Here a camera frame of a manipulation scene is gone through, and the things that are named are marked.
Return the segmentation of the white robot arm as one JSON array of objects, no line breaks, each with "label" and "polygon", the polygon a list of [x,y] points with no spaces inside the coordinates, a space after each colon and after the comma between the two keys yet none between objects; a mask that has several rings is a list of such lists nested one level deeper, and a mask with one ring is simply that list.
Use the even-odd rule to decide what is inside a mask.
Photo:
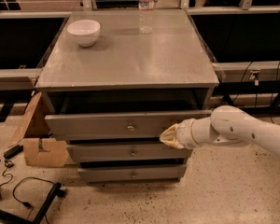
[{"label": "white robot arm", "polygon": [[256,119],[229,105],[217,107],[210,117],[184,119],[172,125],[160,140],[179,149],[194,149],[203,144],[233,146],[246,141],[280,157],[280,125]]}]

